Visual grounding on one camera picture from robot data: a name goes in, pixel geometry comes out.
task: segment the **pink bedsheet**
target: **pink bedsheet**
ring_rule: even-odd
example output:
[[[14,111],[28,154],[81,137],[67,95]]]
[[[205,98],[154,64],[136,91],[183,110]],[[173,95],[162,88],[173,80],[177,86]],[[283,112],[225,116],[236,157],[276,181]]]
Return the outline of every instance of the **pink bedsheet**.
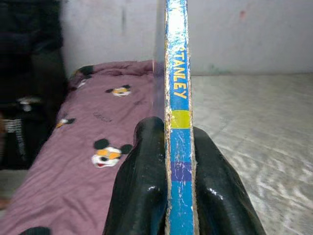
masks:
[[[151,114],[152,62],[105,63],[84,73],[71,81],[77,89],[0,221],[1,235],[36,226],[54,235],[102,234],[134,128]]]

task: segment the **white wall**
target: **white wall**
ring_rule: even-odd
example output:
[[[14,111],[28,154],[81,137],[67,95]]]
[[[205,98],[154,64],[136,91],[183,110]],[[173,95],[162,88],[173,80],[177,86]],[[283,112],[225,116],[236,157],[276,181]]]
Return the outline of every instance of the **white wall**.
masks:
[[[190,0],[192,74],[313,72],[313,0]],[[157,0],[63,0],[67,73],[154,53]]]

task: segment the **yellow stripe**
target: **yellow stripe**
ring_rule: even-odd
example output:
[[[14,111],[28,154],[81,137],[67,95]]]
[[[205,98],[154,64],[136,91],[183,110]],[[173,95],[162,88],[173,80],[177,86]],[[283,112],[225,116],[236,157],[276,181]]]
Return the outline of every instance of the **yellow stripe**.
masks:
[[[172,110],[172,129],[190,128],[190,113],[188,110]]]

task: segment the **purple stripe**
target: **purple stripe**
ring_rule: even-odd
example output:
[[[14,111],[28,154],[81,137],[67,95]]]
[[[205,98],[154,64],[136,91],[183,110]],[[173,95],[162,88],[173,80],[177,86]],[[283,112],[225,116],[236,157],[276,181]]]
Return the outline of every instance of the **purple stripe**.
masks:
[[[191,181],[191,163],[171,162],[172,181]]]

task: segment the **concrete floor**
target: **concrete floor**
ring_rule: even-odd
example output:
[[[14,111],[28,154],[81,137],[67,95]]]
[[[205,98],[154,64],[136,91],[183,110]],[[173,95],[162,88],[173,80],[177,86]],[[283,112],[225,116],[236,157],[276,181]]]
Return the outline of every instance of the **concrete floor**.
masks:
[[[313,74],[192,82],[195,126],[238,171],[267,234],[313,235]],[[0,171],[0,196],[24,176]]]

